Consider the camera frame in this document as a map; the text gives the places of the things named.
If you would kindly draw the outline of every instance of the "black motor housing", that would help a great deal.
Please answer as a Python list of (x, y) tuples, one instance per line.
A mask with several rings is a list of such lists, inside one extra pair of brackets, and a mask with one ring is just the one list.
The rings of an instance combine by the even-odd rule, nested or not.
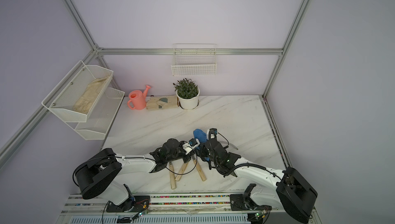
[(76, 179), (83, 199), (100, 195), (121, 171), (122, 165), (111, 148), (105, 148), (76, 169)]
[(185, 143), (185, 141), (178, 142), (178, 140), (170, 138), (161, 148), (157, 148), (154, 152), (149, 153), (156, 162), (156, 166), (150, 173), (159, 172), (166, 168), (167, 163), (178, 159), (183, 159), (184, 163), (189, 162), (192, 154), (185, 154), (185, 150), (182, 147)]
[(241, 156), (231, 152), (228, 153), (222, 144), (218, 142), (216, 133), (217, 129), (215, 128), (209, 130), (209, 139), (201, 146), (201, 153), (199, 156), (203, 161), (206, 157), (209, 158), (209, 169), (211, 169), (211, 162), (214, 162), (216, 170), (224, 175), (235, 166), (235, 162), (237, 159), (241, 158)]
[(287, 167), (283, 173), (282, 180), (276, 183), (277, 195), (292, 218), (308, 223), (318, 194), (295, 168)]

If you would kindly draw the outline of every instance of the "wooden handle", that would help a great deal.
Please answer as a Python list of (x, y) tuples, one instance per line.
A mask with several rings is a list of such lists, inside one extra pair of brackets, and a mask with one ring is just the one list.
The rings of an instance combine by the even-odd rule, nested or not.
[[(178, 172), (178, 174), (183, 174), (185, 172), (185, 168), (188, 165), (188, 162), (184, 163), (180, 169), (180, 171)], [(175, 177), (175, 181), (180, 181), (182, 175), (177, 175), (177, 177)]]
[[(169, 162), (169, 168), (171, 171), (174, 172), (174, 167), (173, 164), (171, 162)], [(170, 172), (170, 186), (171, 189), (174, 190), (175, 189), (175, 179), (174, 179), (174, 173)]]
[(197, 170), (197, 172), (199, 173), (201, 180), (202, 180), (202, 181), (206, 181), (207, 178), (206, 178), (206, 176), (204, 175), (204, 172), (203, 172), (203, 170), (201, 169), (200, 164), (199, 164), (199, 162), (198, 162), (198, 160), (197, 160), (196, 158), (194, 158), (194, 162), (196, 163), (196, 170)]

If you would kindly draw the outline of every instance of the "white flower pot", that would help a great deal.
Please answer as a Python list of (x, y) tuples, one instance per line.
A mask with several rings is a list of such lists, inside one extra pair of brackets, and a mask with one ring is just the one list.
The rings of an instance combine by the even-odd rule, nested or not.
[(193, 97), (191, 99), (183, 99), (180, 96), (178, 96), (177, 91), (175, 92), (175, 94), (177, 95), (177, 98), (180, 101), (180, 105), (181, 105), (182, 109), (192, 110), (192, 109), (194, 109), (194, 108), (196, 108), (198, 106), (200, 89), (199, 89), (199, 87), (197, 89), (199, 90), (199, 92), (197, 93), (197, 96), (195, 96), (195, 97)]

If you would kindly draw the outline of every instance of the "black cable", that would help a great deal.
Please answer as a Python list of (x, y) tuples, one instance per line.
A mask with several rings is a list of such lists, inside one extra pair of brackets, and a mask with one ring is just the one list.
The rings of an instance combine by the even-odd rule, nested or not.
[(236, 202), (234, 203), (234, 206), (238, 207), (240, 210), (246, 209), (246, 207), (240, 207), (240, 206), (238, 206), (238, 205), (236, 204)]
[[(156, 162), (156, 160), (153, 160), (153, 159), (150, 159), (150, 158), (147, 158), (147, 157), (125, 157), (125, 158), (117, 157), (117, 156), (114, 156), (114, 157), (115, 157), (115, 158), (121, 158), (121, 159), (135, 159), (135, 158), (137, 158), (137, 159), (147, 159), (147, 160), (151, 160), (151, 161)], [(165, 167), (165, 168), (166, 168), (167, 170), (169, 170), (170, 172), (174, 173), (174, 174), (177, 174), (177, 175), (185, 175), (185, 174), (188, 174), (188, 173), (192, 172), (192, 171), (195, 169), (197, 163), (198, 163), (198, 159), (196, 158), (196, 163), (195, 163), (194, 168), (192, 168), (191, 171), (189, 171), (189, 172), (187, 172), (187, 173), (183, 173), (183, 174), (175, 173), (175, 172), (171, 171), (169, 168), (167, 168), (167, 167)]]
[(266, 219), (264, 221), (262, 221), (262, 224), (264, 224), (269, 219), (269, 215), (270, 215), (270, 210), (269, 210), (269, 213), (267, 214)]
[(256, 167), (256, 168), (265, 170), (266, 172), (272, 174), (273, 176), (275, 176), (281, 180), (281, 178), (277, 174), (270, 172), (269, 170), (266, 169), (266, 167), (258, 165), (258, 164), (252, 164), (252, 163), (242, 163), (237, 166), (234, 166), (227, 173), (223, 174), (223, 176), (224, 177), (229, 176), (234, 170), (236, 170), (239, 167)]
[(215, 156), (215, 150), (213, 150), (213, 146), (211, 145), (211, 139), (209, 139), (209, 145), (210, 145), (210, 149), (207, 148), (207, 151), (209, 152), (209, 155), (210, 155), (210, 153), (211, 153), (211, 156), (214, 157), (214, 166), (215, 166), (215, 169), (217, 170), (217, 172), (219, 172), (219, 171), (218, 171), (218, 165), (217, 165), (216, 162), (215, 162), (215, 158), (216, 158), (216, 156)]
[[(119, 157), (119, 156), (104, 156), (104, 157), (97, 157), (97, 158), (94, 158), (94, 159), (87, 160), (86, 162), (90, 162), (90, 161), (92, 161), (92, 160), (97, 160), (97, 159), (103, 159), (103, 158), (147, 159), (147, 160), (151, 160), (151, 161), (156, 162), (156, 160), (153, 160), (153, 159), (147, 158), (147, 157), (125, 157), (125, 158), (122, 158), (122, 157)], [(79, 185), (78, 185), (77, 182), (74, 180), (74, 175), (77, 173), (78, 167), (80, 167), (81, 165), (85, 164), (86, 162), (83, 162), (83, 163), (81, 163), (79, 166), (77, 166), (76, 169), (75, 169), (74, 172), (73, 172), (73, 175), (72, 175), (73, 182), (74, 182), (75, 185), (78, 186), (78, 187), (79, 187)], [(171, 170), (170, 170), (169, 168), (167, 168), (167, 167), (166, 167), (166, 169), (169, 170), (169, 171), (172, 172), (172, 173), (177, 174), (177, 175), (185, 175), (185, 174), (188, 174), (188, 173), (192, 172), (192, 171), (195, 169), (197, 163), (198, 163), (198, 159), (196, 158), (196, 163), (195, 163), (194, 168), (193, 168), (191, 171), (189, 171), (189, 172), (187, 172), (187, 173), (184, 173), (184, 174), (175, 173), (175, 172), (171, 171)]]
[(217, 172), (220, 174), (220, 175), (224, 175), (222, 172), (220, 172), (219, 171), (219, 169), (218, 169), (218, 165), (220, 165), (220, 163), (218, 163), (217, 162), (217, 157), (219, 157), (218, 155), (216, 155), (215, 157), (214, 157), (214, 166), (215, 166), (215, 169), (217, 170)]
[(229, 141), (225, 138), (225, 140), (228, 142), (228, 145), (224, 148), (224, 149), (227, 149), (227, 148), (229, 148)]
[(110, 201), (108, 201), (108, 202), (106, 203), (106, 205), (104, 206), (103, 212), (101, 213), (101, 224), (104, 224), (103, 215), (104, 215), (104, 211), (106, 211), (106, 207), (107, 207), (107, 204), (108, 204), (109, 202), (110, 202)]

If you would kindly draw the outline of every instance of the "lavender wall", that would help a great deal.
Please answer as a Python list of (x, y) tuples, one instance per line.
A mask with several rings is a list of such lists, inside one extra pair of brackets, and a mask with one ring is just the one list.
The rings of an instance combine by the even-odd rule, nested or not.
[[(174, 94), (173, 56), (106, 55), (114, 78), (126, 95), (132, 90), (152, 88), (149, 95)], [(196, 81), (201, 95), (262, 94), (277, 61), (277, 56), (217, 56), (217, 74), (190, 77)]]
[(0, 147), (89, 52), (61, 0), (0, 0)]
[[(2, 147), (90, 49), (61, 0), (0, 0), (0, 21)], [(0, 172), (0, 222), (55, 223), (99, 147), (47, 115)]]
[(74, 0), (101, 47), (282, 48), (302, 0)]
[(323, 223), (395, 223), (395, 0), (312, 0), (268, 100)]

